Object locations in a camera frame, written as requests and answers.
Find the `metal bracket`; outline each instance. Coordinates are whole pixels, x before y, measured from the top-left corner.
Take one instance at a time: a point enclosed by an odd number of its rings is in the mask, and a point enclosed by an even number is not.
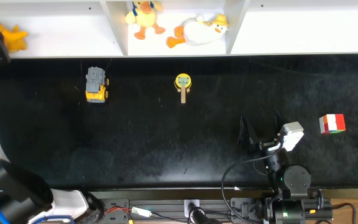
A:
[[[104,203],[104,210],[118,206],[121,208],[129,208],[128,199],[101,199]],[[129,220],[128,214],[123,210],[116,210],[104,215],[99,224],[126,224]]]
[[[200,200],[199,199],[185,199],[185,217],[188,218],[189,217],[189,204],[193,203],[194,205],[196,205],[197,207],[200,206]]]
[[[230,199],[230,206],[233,208],[234,211],[236,211],[238,214],[240,214],[242,217],[259,221],[259,219],[256,217],[255,212],[248,212],[251,206],[255,204],[254,198],[232,198]],[[242,223],[243,221],[239,218],[231,217],[231,221],[233,223]]]

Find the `toy truck cab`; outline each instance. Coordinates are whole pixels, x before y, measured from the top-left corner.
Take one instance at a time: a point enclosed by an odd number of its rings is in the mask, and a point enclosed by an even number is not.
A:
[[[90,67],[86,77],[85,96],[90,103],[104,103],[109,97],[107,87],[109,79],[104,70],[98,67]]]

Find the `black table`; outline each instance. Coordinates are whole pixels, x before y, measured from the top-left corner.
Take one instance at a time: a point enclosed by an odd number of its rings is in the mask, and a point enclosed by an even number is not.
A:
[[[85,99],[88,67],[106,69],[109,101]],[[173,81],[188,73],[187,103]],[[305,136],[290,153],[312,187],[358,188],[358,55],[13,60],[0,67],[0,142],[15,164],[55,188],[219,187],[250,159],[237,145],[246,114],[274,135],[277,110]],[[345,116],[322,135],[319,118]],[[227,186],[269,187],[252,164]]]

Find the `colorful cube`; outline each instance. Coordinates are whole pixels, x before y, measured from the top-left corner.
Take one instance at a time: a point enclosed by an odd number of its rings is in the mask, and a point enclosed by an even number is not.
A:
[[[345,131],[343,114],[327,114],[320,117],[320,130],[322,134],[334,134]]]

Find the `yellow round toy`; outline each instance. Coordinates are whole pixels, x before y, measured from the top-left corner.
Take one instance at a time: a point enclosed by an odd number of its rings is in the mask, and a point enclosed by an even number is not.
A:
[[[180,103],[186,103],[186,93],[190,92],[191,78],[189,75],[182,73],[175,79],[175,87],[180,92]]]

